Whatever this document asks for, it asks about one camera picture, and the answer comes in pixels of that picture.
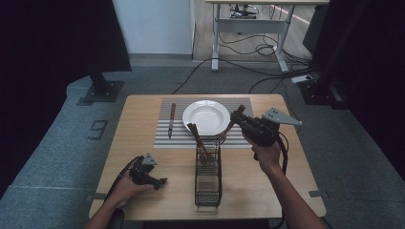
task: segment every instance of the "power strip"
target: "power strip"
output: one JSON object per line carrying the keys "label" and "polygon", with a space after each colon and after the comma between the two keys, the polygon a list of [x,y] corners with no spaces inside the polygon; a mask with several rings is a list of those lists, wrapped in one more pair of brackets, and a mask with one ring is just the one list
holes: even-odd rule
{"label": "power strip", "polygon": [[312,79],[313,79],[313,77],[310,76],[310,74],[306,74],[306,75],[291,78],[291,83],[295,84],[295,83],[300,83],[300,82],[304,82],[304,81],[309,81]]}

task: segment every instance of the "desk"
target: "desk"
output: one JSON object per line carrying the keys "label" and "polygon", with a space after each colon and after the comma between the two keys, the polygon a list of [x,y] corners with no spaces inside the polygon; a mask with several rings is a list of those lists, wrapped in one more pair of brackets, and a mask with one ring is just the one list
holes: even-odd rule
{"label": "desk", "polygon": [[[154,148],[160,104],[166,97],[212,100],[248,97],[255,116],[262,116],[271,107],[288,114],[285,101],[278,94],[130,95],[125,102],[96,191],[106,194],[128,161],[135,156],[151,153],[158,165],[150,176],[168,177],[167,183],[158,191],[153,190],[129,200],[124,208],[126,220],[279,218],[280,203],[249,148],[222,149],[221,205],[218,208],[198,208],[194,204],[195,149]],[[309,196],[309,191],[318,188],[294,127],[281,125],[280,131],[289,142],[289,180],[314,212],[324,216],[326,209],[323,200]],[[93,200],[90,217],[102,201]]]}
{"label": "desk", "polygon": [[[220,31],[246,32],[246,33],[279,33],[280,40],[277,46],[273,47],[278,63],[283,73],[288,72],[288,66],[283,54],[283,46],[286,41],[291,17],[295,5],[327,5],[330,0],[205,0],[215,5],[214,18],[214,45],[212,49],[212,71],[217,71],[219,46],[218,36]],[[280,20],[259,20],[259,19],[233,19],[221,18],[221,4],[252,4],[252,5],[291,5],[286,21]]]}

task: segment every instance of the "striped placemat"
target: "striped placemat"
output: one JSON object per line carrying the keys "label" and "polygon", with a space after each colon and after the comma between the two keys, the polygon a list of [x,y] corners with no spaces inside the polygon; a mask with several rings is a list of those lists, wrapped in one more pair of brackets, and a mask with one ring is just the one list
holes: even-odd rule
{"label": "striped placemat", "polygon": [[[154,148],[196,148],[194,136],[182,123],[182,113],[192,103],[200,100],[212,100],[223,104],[231,113],[238,110],[239,105],[245,105],[245,115],[253,116],[249,97],[227,97],[227,98],[169,98],[164,97],[161,101],[158,127],[156,130]],[[170,110],[172,103],[176,103],[176,112],[173,122],[172,138],[169,139]],[[234,125],[226,135],[226,141],[222,148],[250,148],[251,145],[242,136],[241,128]]]}

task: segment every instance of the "wire basket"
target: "wire basket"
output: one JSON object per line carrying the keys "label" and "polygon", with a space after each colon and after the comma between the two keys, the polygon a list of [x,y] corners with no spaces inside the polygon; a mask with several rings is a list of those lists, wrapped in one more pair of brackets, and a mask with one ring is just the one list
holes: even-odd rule
{"label": "wire basket", "polygon": [[197,206],[218,207],[223,195],[221,145],[218,138],[212,137],[202,137],[202,143],[212,159],[209,162],[203,161],[204,151],[197,147],[195,203]]}

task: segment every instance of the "knife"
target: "knife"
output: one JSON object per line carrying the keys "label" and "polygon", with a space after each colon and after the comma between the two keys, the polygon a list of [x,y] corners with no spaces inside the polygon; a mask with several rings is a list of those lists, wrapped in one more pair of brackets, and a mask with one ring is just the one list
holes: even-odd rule
{"label": "knife", "polygon": [[176,103],[172,103],[172,110],[170,111],[170,123],[169,123],[169,138],[172,139],[173,121],[175,120]]}

